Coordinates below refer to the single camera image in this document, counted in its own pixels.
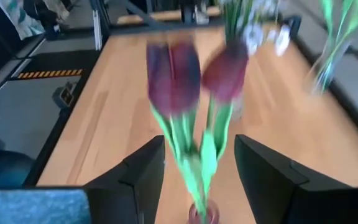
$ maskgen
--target white flower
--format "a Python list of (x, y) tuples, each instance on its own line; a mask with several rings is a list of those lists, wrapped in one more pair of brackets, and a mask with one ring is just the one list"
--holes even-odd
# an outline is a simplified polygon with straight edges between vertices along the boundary
[(276, 35), (277, 35), (276, 30), (269, 31), (268, 34), (267, 34), (267, 40), (274, 41), (276, 39)]
[(269, 12), (271, 12), (273, 10), (274, 12), (274, 9), (275, 9), (275, 5), (274, 3), (272, 2), (272, 0), (266, 0), (265, 1), (265, 4), (263, 5), (262, 7), (262, 12), (264, 14), (268, 14)]
[(247, 50), (249, 55), (253, 55), (258, 50), (258, 43), (254, 40), (247, 41)]
[(244, 15), (240, 15), (237, 20), (236, 29), (239, 31), (242, 28), (242, 25), (244, 24)]
[(233, 1), (233, 0), (218, 0), (218, 3), (219, 3), (220, 5), (223, 5), (223, 4), (230, 3), (231, 1)]
[(276, 54), (281, 56), (290, 45), (290, 28), (288, 26), (282, 26), (281, 31), (275, 41), (274, 47)]
[(255, 17), (255, 10), (251, 9), (248, 15), (248, 22), (253, 21)]
[(274, 7), (271, 7), (269, 9), (269, 11), (267, 12), (268, 15), (275, 15), (276, 13), (278, 13), (278, 6), (274, 6)]
[(203, 11), (203, 9), (198, 9), (197, 6), (195, 6), (195, 19), (197, 24), (208, 24), (209, 23), (209, 17), (208, 15)]
[(254, 0), (252, 2), (252, 8), (259, 9), (263, 4), (265, 0)]
[(248, 48), (248, 54), (253, 55), (264, 41), (264, 32), (260, 24), (249, 24), (244, 29), (243, 41)]
[(258, 43), (258, 45), (262, 45), (264, 41), (264, 31), (260, 24), (247, 25), (242, 35), (245, 41), (253, 40)]

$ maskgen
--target floor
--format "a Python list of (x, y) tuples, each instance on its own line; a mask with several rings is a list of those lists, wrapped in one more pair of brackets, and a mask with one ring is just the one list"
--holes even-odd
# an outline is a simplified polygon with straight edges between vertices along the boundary
[[(318, 2), (310, 0), (293, 0), (293, 4), (283, 10), (284, 15), (299, 14), (303, 17), (300, 37), (314, 49), (315, 54), (321, 53), (326, 33), (319, 25), (322, 15), (318, 10)], [(109, 18), (112, 23), (126, 10), (114, 1), (109, 2)], [(67, 24), (72, 28), (92, 26), (92, 13), (87, 0), (79, 0), (71, 11)], [(352, 47), (358, 50), (358, 33), (354, 36)], [(59, 52), (67, 50), (93, 49), (92, 37), (73, 40), (44, 41), (33, 55), (42, 52)], [(0, 83), (19, 63), (12, 60), (0, 71)], [(358, 59), (346, 55), (336, 71), (336, 80), (358, 106)], [(5, 142), (5, 150), (18, 151), (35, 158), (57, 119), (58, 108), (51, 99), (51, 93), (63, 86), (70, 78), (53, 78), (45, 80), (24, 80), (7, 82), (0, 89), (0, 137)]]

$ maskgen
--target green leaf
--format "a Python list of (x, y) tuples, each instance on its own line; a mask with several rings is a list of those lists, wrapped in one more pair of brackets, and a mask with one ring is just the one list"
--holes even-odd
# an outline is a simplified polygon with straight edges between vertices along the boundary
[(183, 156), (183, 159), (178, 163), (179, 169), (185, 180), (187, 190), (193, 197), (197, 211), (206, 213), (206, 204), (204, 202), (203, 193), (200, 189), (202, 183), (201, 164), (198, 155), (191, 154)]
[(227, 132), (229, 129), (232, 111), (233, 105), (230, 103), (228, 105), (222, 105), (216, 113), (213, 134), (218, 160), (221, 159), (224, 149), (226, 148)]
[(182, 125), (182, 117), (171, 117), (170, 124), (172, 129), (173, 145), (175, 146), (175, 159), (179, 161), (182, 157), (182, 152), (185, 152), (188, 149), (185, 132)]
[(210, 129), (212, 126), (212, 119), (214, 117), (215, 101), (212, 96), (209, 96), (208, 114), (206, 117), (206, 129)]
[(341, 35), (341, 31), (342, 31), (342, 27), (344, 25), (344, 22), (346, 20), (346, 16), (349, 13), (349, 10), (352, 6), (353, 0), (344, 0), (343, 4), (342, 4), (342, 18), (341, 18), (341, 23), (339, 25), (339, 29), (338, 29), (338, 33), (336, 36), (336, 41), (339, 40), (340, 35)]
[(190, 150), (193, 146), (194, 125), (196, 121), (196, 109), (182, 114), (183, 134), (185, 136), (186, 148)]
[(203, 133), (203, 139), (201, 141), (201, 165), (202, 165), (202, 178), (203, 178), (203, 190), (204, 195), (208, 195), (209, 186), (213, 175), (218, 168), (218, 158), (216, 156), (216, 147), (214, 143), (214, 137), (210, 130), (206, 130)]
[(243, 3), (243, 10), (242, 13), (244, 14), (244, 22), (242, 23), (242, 27), (241, 27), (241, 31), (243, 31), (246, 26), (248, 25), (249, 21), (249, 14), (251, 13), (252, 10), (252, 5), (253, 5), (254, 1), (247, 1), (246, 4)]
[(234, 23), (234, 21), (233, 21), (233, 14), (234, 14), (234, 4), (232, 4), (232, 3), (229, 3), (229, 4), (226, 4), (226, 7), (227, 7), (227, 10), (226, 10), (226, 19), (227, 19), (227, 23), (226, 23), (226, 27), (225, 27), (225, 29), (227, 30), (227, 36), (226, 36), (226, 38), (227, 39), (231, 39), (231, 38), (233, 38), (234, 37), (234, 31), (233, 31), (233, 23)]
[(354, 0), (353, 8), (354, 8), (353, 15), (351, 17), (351, 20), (349, 22), (349, 27), (347, 28), (345, 35), (349, 35), (358, 27), (358, 0)]
[(334, 27), (334, 22), (333, 22), (334, 3), (333, 0), (320, 0), (320, 4), (323, 7), (323, 14), (327, 23), (328, 34), (331, 37), (333, 34), (333, 27)]
[(175, 145), (173, 144), (172, 128), (169, 121), (167, 121), (160, 113), (151, 105), (151, 110), (154, 115), (154, 118), (157, 120), (160, 128), (164, 132), (165, 138), (168, 140), (169, 146), (175, 152)]
[(236, 1), (234, 2), (234, 10), (233, 10), (233, 20), (232, 20), (232, 29), (235, 34), (239, 33), (239, 30), (237, 29), (237, 23), (241, 15), (241, 5), (242, 1)]

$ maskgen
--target red tulip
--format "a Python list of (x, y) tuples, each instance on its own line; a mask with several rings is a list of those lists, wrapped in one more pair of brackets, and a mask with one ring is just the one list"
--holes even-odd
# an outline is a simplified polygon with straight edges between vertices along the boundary
[(247, 47), (240, 41), (229, 42), (210, 61), (201, 83), (218, 101), (230, 102), (242, 91), (247, 64)]
[(198, 103), (201, 71), (191, 42), (147, 44), (147, 77), (150, 101), (160, 114), (178, 115)]

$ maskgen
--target green stem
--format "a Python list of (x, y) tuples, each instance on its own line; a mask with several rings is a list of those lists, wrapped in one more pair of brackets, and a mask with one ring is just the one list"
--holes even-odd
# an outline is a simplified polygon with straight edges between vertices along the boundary
[(323, 88), (322, 88), (322, 90), (325, 90), (325, 89), (327, 88), (327, 85), (328, 85), (328, 82), (327, 82), (328, 76), (329, 76), (329, 74), (324, 73), (324, 80), (323, 80)]
[(178, 133), (175, 130), (174, 120), (172, 119), (172, 117), (170, 117), (169, 122), (170, 122), (170, 126), (172, 129), (172, 143), (173, 143), (173, 151), (175, 152), (174, 153), (175, 159), (177, 161), (180, 161), (180, 158), (182, 156), (181, 150), (180, 150), (181, 139), (178, 138)]
[(237, 22), (238, 22), (238, 10), (240, 10), (239, 8), (239, 4), (238, 2), (234, 2), (233, 3), (233, 11), (232, 11), (232, 20), (231, 20), (231, 29), (232, 29), (232, 34), (233, 36), (235, 36), (237, 34)]
[(353, 2), (351, 3), (350, 7), (347, 9), (347, 11), (346, 11), (346, 12), (343, 14), (343, 16), (342, 16), (341, 23), (340, 23), (340, 25), (339, 25), (339, 29), (338, 29), (338, 33), (337, 33), (337, 35), (336, 35), (336, 40), (335, 40), (335, 42), (338, 42), (338, 40), (339, 40), (339, 36), (341, 35), (343, 23), (345, 22), (347, 13), (349, 12), (350, 8), (352, 7), (352, 4), (353, 4)]
[(318, 75), (325, 69), (325, 67), (328, 65), (328, 63), (331, 63), (333, 58), (335, 57), (335, 53), (341, 48), (341, 45), (345, 41), (346, 37), (349, 35), (349, 33), (346, 33), (343, 38), (338, 42), (338, 44), (335, 46), (334, 50), (331, 52), (327, 60), (324, 62), (323, 66), (319, 69)]
[(277, 0), (276, 10), (275, 10), (275, 23), (278, 22), (278, 7), (280, 5), (280, 0)]
[(248, 23), (249, 23), (249, 14), (250, 14), (251, 9), (252, 9), (252, 3), (253, 3), (253, 1), (248, 1), (247, 2), (247, 6), (246, 6), (246, 9), (245, 9), (245, 13), (244, 13), (244, 23), (242, 24), (241, 30), (244, 30), (246, 28), (246, 26), (248, 25)]
[(226, 38), (230, 36), (230, 13), (229, 13), (229, 5), (228, 4), (224, 4), (223, 5), (223, 16), (224, 16), (224, 22), (225, 22), (225, 26), (224, 26), (224, 31), (225, 31), (225, 35)]
[(207, 205), (207, 202), (206, 202), (206, 197), (205, 197), (205, 195), (204, 194), (202, 194), (202, 196), (201, 196), (201, 201), (202, 201), (202, 203), (203, 203), (203, 210), (202, 211), (200, 211), (199, 212), (199, 214), (200, 214), (200, 221), (201, 221), (201, 223), (202, 224), (207, 224), (207, 207), (208, 207), (208, 205)]
[(209, 105), (208, 105), (208, 114), (206, 117), (206, 129), (212, 128), (212, 120), (214, 117), (214, 108), (215, 108), (215, 102), (212, 98), (212, 96), (209, 96)]

